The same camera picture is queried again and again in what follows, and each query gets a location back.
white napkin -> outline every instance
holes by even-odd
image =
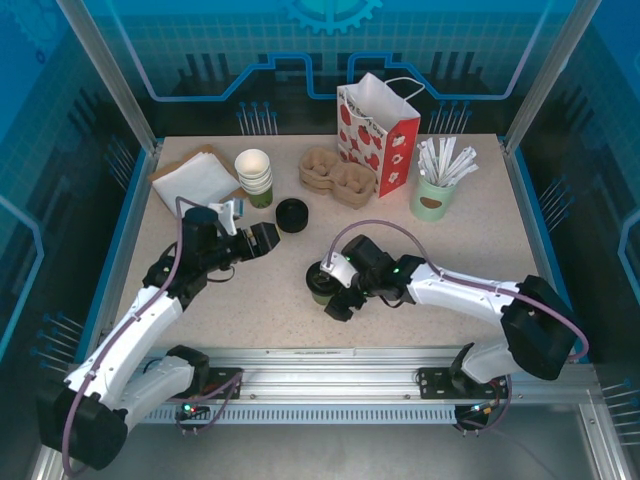
[[[184,197],[200,205],[218,203],[222,198],[240,188],[238,181],[227,172],[213,153],[198,153],[180,168],[158,178],[153,188],[173,215],[176,197]],[[182,212],[190,206],[183,204]]]

pen holder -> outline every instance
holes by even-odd
[[[453,198],[455,185],[451,187],[436,187],[418,175],[418,184],[411,197],[411,213],[425,222],[440,220]]]

paper cup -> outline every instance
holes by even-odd
[[[427,182],[422,175],[418,176],[418,184],[411,197],[411,213],[425,222],[440,220],[456,191],[452,187],[436,187]]]
[[[271,171],[269,156],[262,150],[251,148],[236,157],[234,163],[238,176],[245,180],[256,180]]]
[[[242,185],[242,188],[247,187],[252,189],[259,189],[264,188],[270,183],[273,183],[273,176],[271,175],[271,172],[269,172],[268,175],[258,180],[245,180],[243,178],[240,178],[239,181],[240,185]]]
[[[250,193],[249,202],[255,208],[267,208],[271,203],[273,203],[273,185],[269,185],[266,190],[262,192]]]

floor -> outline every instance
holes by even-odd
[[[518,407],[500,431],[463,438],[450,426],[224,426],[183,438],[140,426],[120,456],[86,480],[594,478],[579,417]],[[549,468],[547,473],[516,438]]]

blue wall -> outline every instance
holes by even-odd
[[[341,0],[328,12],[326,3],[88,5],[158,135],[241,134],[238,103],[253,100],[278,110],[280,133],[333,133],[336,86],[366,71],[431,85],[413,101],[424,116],[451,95],[483,102],[470,130],[504,133],[573,6],[571,0]],[[306,91],[298,94],[301,86]],[[205,108],[187,103],[224,103],[206,108],[224,121],[190,123]],[[305,123],[304,115],[301,121],[301,110],[314,112],[313,121]]]
[[[44,315],[85,320],[125,195],[113,152],[124,161],[139,146],[54,1],[0,2],[0,62],[0,409],[12,412],[0,420],[0,478],[14,479],[39,446],[35,392],[69,358],[40,355],[38,331],[55,335]],[[37,227],[39,267],[5,200]]]
[[[639,19],[603,0],[522,143],[604,385],[640,381]]]

